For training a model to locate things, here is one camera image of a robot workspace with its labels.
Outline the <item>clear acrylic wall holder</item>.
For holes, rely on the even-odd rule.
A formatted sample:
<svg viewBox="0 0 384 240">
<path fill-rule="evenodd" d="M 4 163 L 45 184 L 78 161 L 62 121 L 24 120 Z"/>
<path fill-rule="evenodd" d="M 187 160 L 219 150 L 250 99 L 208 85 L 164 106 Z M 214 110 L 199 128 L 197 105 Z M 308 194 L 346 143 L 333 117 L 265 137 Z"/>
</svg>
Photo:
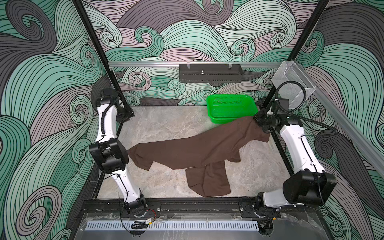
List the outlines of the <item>clear acrylic wall holder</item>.
<svg viewBox="0 0 384 240">
<path fill-rule="evenodd" d="M 315 91 L 315 83 L 295 61 L 283 61 L 272 78 L 279 98 L 289 100 L 289 110 L 300 108 Z"/>
</svg>

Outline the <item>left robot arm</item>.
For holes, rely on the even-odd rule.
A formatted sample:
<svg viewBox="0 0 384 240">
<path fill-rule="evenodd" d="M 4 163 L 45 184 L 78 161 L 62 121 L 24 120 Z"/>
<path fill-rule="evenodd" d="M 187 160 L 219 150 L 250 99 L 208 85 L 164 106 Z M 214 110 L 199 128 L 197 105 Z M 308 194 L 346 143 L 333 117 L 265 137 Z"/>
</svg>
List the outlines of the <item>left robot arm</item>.
<svg viewBox="0 0 384 240">
<path fill-rule="evenodd" d="M 99 116 L 98 135 L 89 146 L 89 152 L 99 169 L 115 180 L 127 212 L 142 216 L 147 210 L 146 200 L 126 168 L 129 163 L 128 152 L 117 137 L 116 123 L 124 116 L 118 92 L 112 88 L 101 90 L 96 107 Z"/>
</svg>

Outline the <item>green plastic basket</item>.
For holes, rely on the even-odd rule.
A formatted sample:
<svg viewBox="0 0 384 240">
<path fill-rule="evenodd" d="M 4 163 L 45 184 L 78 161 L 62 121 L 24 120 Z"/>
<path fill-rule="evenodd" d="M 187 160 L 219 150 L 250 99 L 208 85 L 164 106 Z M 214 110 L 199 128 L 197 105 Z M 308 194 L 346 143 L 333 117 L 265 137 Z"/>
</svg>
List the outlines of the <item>green plastic basket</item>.
<svg viewBox="0 0 384 240">
<path fill-rule="evenodd" d="M 242 117 L 254 116 L 259 109 L 246 95 L 209 95 L 207 114 L 214 124 L 226 124 Z"/>
</svg>

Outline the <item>aluminium rail right wall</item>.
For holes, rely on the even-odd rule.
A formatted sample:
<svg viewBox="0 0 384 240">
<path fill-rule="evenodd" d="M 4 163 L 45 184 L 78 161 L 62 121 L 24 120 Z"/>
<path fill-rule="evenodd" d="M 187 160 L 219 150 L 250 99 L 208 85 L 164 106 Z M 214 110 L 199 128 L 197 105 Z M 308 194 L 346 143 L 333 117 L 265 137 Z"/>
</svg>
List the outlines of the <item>aluminium rail right wall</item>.
<svg viewBox="0 0 384 240">
<path fill-rule="evenodd" d="M 348 108 L 336 81 L 330 74 L 318 67 L 310 67 L 308 70 L 301 64 L 298 64 L 298 67 L 316 88 L 315 97 L 333 117 L 338 125 L 338 130 L 352 141 L 362 157 L 383 177 L 384 156 L 348 118 Z"/>
</svg>

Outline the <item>black frame post right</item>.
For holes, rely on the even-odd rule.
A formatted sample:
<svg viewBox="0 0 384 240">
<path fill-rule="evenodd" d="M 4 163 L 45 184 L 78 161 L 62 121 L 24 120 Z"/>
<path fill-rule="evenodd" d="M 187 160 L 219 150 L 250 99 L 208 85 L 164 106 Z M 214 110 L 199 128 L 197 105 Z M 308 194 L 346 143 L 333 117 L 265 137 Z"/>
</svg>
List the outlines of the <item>black frame post right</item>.
<svg viewBox="0 0 384 240">
<path fill-rule="evenodd" d="M 297 43 L 295 44 L 293 50 L 291 51 L 288 61 L 295 60 L 299 52 L 301 51 L 302 47 L 307 42 L 308 38 L 310 37 L 313 29 L 315 28 L 317 22 L 319 21 L 322 13 L 326 9 L 326 6 L 328 5 L 329 0 L 320 0 L 317 4 L 317 6 L 314 9 L 314 12 L 312 13 L 311 17 L 308 19 L 308 22 L 306 23 L 303 32 L 301 33 Z"/>
</svg>

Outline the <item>black frame post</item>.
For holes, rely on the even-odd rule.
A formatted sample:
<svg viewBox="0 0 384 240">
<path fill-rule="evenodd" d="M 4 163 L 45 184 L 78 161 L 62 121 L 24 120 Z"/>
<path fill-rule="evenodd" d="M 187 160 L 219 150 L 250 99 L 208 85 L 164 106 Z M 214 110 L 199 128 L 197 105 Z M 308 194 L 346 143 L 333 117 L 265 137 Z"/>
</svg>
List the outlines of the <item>black frame post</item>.
<svg viewBox="0 0 384 240">
<path fill-rule="evenodd" d="M 78 15 L 79 15 L 87 33 L 88 33 L 90 39 L 91 39 L 92 44 L 96 48 L 96 52 L 97 52 L 97 54 L 98 54 L 98 56 L 102 62 L 104 69 L 106 70 L 107 76 L 109 77 L 113 87 L 117 91 L 118 96 L 120 97 L 120 99 L 122 101 L 124 110 L 123 110 L 123 113 L 120 114 L 120 116 L 122 117 L 120 122 L 121 123 L 126 122 L 134 116 L 134 111 L 131 108 L 131 106 L 127 103 L 125 96 L 123 94 L 123 91 L 120 87 L 120 84 L 117 80 L 117 77 L 109 66 L 109 61 L 107 59 L 107 56 L 106 56 L 106 54 L 102 48 L 102 45 L 101 45 L 101 43 L 97 37 L 96 31 L 95 31 L 95 29 L 91 23 L 91 20 L 90 20 L 88 14 L 87 14 L 87 11 L 83 5 L 83 2 L 80 0 L 72 0 L 72 2 L 73 2 L 74 6 L 78 12 Z"/>
<path fill-rule="evenodd" d="M 320 0 L 317 4 L 317 6 L 314 9 L 314 12 L 312 13 L 311 17 L 308 19 L 308 22 L 306 23 L 303 32 L 301 33 L 297 43 L 295 44 L 293 50 L 291 51 L 288 61 L 295 60 L 299 52 L 301 51 L 302 47 L 307 42 L 308 38 L 310 37 L 313 29 L 315 28 L 317 22 L 319 21 L 322 13 L 326 9 L 326 6 L 328 5 L 329 0 Z"/>
</svg>

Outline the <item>brown trousers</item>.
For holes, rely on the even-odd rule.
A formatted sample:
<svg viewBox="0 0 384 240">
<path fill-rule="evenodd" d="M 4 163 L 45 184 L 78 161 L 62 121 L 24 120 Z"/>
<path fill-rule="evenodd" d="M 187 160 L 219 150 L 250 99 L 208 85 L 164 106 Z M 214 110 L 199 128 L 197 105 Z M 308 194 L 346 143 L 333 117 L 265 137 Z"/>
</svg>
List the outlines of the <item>brown trousers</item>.
<svg viewBox="0 0 384 240">
<path fill-rule="evenodd" d="M 239 163 L 243 146 L 269 139 L 253 117 L 242 117 L 193 137 L 137 144 L 128 156 L 146 171 L 154 162 L 184 169 L 191 190 L 202 197 L 219 197 L 231 193 L 225 161 Z"/>
</svg>

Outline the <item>black frame post left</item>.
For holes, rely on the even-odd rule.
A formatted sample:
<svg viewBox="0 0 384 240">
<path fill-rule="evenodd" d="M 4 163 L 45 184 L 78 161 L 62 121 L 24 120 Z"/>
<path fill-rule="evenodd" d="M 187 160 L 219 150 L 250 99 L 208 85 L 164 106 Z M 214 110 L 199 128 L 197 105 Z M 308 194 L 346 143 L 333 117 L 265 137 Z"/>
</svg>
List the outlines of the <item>black frame post left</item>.
<svg viewBox="0 0 384 240">
<path fill-rule="evenodd" d="M 90 39 L 91 39 L 92 44 L 96 48 L 96 52 L 97 52 L 97 54 L 98 54 L 98 56 L 102 62 L 104 69 L 106 70 L 107 76 L 109 77 L 113 87 L 117 91 L 118 96 L 120 97 L 120 99 L 122 101 L 124 110 L 123 110 L 123 113 L 120 114 L 120 116 L 122 117 L 120 122 L 121 123 L 126 122 L 134 116 L 134 111 L 131 108 L 131 106 L 127 103 L 125 96 L 123 94 L 123 91 L 120 87 L 120 84 L 117 80 L 117 77 L 109 66 L 109 61 L 107 59 L 107 56 L 106 56 L 106 54 L 102 48 L 102 45 L 101 45 L 101 43 L 97 37 L 96 31 L 95 31 L 95 29 L 91 23 L 91 20 L 90 20 L 88 14 L 87 14 L 87 11 L 83 5 L 83 2 L 80 0 L 72 0 L 72 2 L 73 2 L 74 6 L 78 12 L 78 15 L 79 15 L 87 33 L 88 33 Z"/>
</svg>

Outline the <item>black perforated wall tray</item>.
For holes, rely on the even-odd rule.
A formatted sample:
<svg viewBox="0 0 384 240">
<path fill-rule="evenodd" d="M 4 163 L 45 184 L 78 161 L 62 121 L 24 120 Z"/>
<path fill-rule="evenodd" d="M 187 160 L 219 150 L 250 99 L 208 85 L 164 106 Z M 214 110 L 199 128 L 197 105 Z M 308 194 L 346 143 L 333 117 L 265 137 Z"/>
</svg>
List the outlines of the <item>black perforated wall tray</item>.
<svg viewBox="0 0 384 240">
<path fill-rule="evenodd" d="M 233 64 L 180 64 L 181 83 L 208 83 L 219 86 L 224 83 L 240 83 L 244 72 L 241 65 Z"/>
</svg>

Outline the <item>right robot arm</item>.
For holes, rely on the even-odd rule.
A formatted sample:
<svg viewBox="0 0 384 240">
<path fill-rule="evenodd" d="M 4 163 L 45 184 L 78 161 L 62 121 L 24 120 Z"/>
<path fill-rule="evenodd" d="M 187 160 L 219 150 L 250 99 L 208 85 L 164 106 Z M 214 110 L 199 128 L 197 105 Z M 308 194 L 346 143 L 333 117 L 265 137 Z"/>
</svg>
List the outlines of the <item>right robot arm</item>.
<svg viewBox="0 0 384 240">
<path fill-rule="evenodd" d="M 278 132 L 291 155 L 294 173 L 281 189 L 261 194 L 269 208 L 287 205 L 323 206 L 337 184 L 336 177 L 326 172 L 316 158 L 303 127 L 303 118 L 288 110 L 288 99 L 275 99 L 270 109 L 254 117 L 265 133 Z"/>
</svg>

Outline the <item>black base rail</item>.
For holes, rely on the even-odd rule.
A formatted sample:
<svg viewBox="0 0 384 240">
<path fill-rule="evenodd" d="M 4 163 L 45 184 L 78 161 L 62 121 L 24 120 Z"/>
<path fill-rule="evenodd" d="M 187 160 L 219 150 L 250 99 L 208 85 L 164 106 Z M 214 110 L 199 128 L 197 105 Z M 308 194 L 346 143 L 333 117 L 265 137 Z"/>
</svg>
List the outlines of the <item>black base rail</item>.
<svg viewBox="0 0 384 240">
<path fill-rule="evenodd" d="M 253 220 L 267 220 L 280 217 L 283 214 L 292 215 L 298 219 L 308 220 L 310 217 L 321 217 L 318 209 L 297 205 L 285 206 L 276 210 L 262 206 L 259 197 L 233 198 L 148 198 L 147 208 L 140 214 L 134 214 L 122 200 L 88 200 L 83 203 L 78 220 L 85 216 L 121 216 L 129 219 L 169 219 L 176 214 L 232 214 Z"/>
</svg>

